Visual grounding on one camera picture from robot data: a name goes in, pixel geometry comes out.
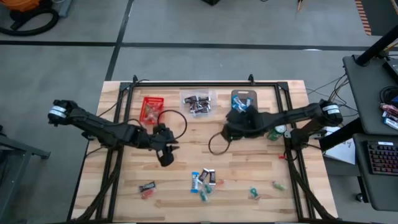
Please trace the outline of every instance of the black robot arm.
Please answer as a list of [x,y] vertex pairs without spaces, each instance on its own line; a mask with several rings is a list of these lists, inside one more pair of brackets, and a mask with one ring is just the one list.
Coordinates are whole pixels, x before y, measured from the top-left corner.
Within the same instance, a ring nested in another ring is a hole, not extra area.
[[49,114],[49,123],[54,126],[74,125],[83,130],[86,138],[94,136],[102,146],[112,148],[116,146],[131,146],[138,149],[155,150],[162,166],[168,166],[174,161],[171,153],[178,143],[173,132],[165,124],[158,124],[153,133],[148,134],[142,126],[127,123],[112,123],[80,108],[74,101],[55,100]]
[[292,138],[308,142],[308,137],[325,126],[337,126],[343,121],[338,105],[321,100],[308,106],[281,113],[259,113],[253,106],[246,112],[231,110],[227,115],[221,135],[228,142],[241,138],[257,138],[263,136],[270,129],[283,124],[296,123],[310,119],[311,121],[301,129],[291,132]]

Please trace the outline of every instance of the keyboard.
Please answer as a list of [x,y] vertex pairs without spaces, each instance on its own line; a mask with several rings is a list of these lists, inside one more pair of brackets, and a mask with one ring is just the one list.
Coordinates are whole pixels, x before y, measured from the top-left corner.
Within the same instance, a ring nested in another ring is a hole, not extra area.
[[398,176],[398,143],[366,142],[371,174]]

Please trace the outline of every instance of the orange striped marking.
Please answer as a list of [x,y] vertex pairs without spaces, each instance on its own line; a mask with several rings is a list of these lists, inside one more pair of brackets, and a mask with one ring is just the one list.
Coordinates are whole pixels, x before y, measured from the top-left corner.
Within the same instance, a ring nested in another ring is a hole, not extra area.
[[363,29],[365,30],[365,34],[372,35],[372,30],[371,30],[371,27],[369,26],[368,18],[366,17],[366,13],[363,9],[362,2],[355,1],[355,5],[356,5],[356,8],[358,9],[358,14],[359,14],[359,17],[361,18]]

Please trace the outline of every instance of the concrete floor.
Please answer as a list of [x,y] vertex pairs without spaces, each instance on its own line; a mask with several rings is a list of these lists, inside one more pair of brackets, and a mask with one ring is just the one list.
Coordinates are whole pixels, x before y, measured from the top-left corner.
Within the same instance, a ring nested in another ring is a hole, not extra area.
[[[129,0],[75,0],[70,17],[35,37],[0,40],[115,42]],[[305,80],[315,89],[344,74],[341,50],[289,50],[292,45],[369,46],[354,0],[308,0],[296,13],[296,0],[222,0],[210,7],[199,0],[135,0],[123,42],[283,45],[279,50],[121,47],[112,80],[133,75],[151,80]],[[27,27],[48,19],[40,16]],[[0,7],[0,26],[10,24]],[[54,99],[75,100],[95,112],[113,47],[0,45],[0,124],[14,139],[51,151],[33,159],[9,217],[10,222],[65,221],[87,141],[74,127],[47,124]],[[319,90],[329,95],[333,85]],[[349,86],[340,92],[355,108]],[[311,102],[327,96],[312,93]],[[344,115],[354,111],[343,109]],[[345,119],[345,123],[354,119]],[[339,217],[358,222],[393,223],[398,213],[377,212],[354,201],[355,177],[342,177],[339,162],[327,160]]]

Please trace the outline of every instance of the gray desk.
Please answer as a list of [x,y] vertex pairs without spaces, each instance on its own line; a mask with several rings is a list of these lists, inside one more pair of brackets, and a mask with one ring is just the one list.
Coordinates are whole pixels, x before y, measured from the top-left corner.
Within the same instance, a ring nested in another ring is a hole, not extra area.
[[359,118],[339,131],[320,140],[322,149],[354,139],[360,177],[358,177],[364,200],[376,210],[398,211],[398,177],[372,175],[369,173],[368,158],[364,153],[363,141],[398,142],[398,131],[382,122],[379,109],[379,92],[386,86],[398,86],[383,68],[384,59],[374,58],[365,67],[355,63],[353,57],[344,57],[343,63],[351,85]]
[[363,144],[364,141],[398,142],[398,137],[354,134],[353,139],[359,172],[366,188],[362,194],[367,194],[375,210],[398,211],[398,177],[371,174],[368,167],[368,150]]
[[386,61],[374,58],[365,66],[355,63],[353,57],[344,57],[343,63],[353,92],[359,118],[348,123],[339,131],[320,140],[322,149],[352,138],[355,133],[398,136],[398,131],[382,122],[379,109],[379,92],[386,86],[398,86],[382,67]]

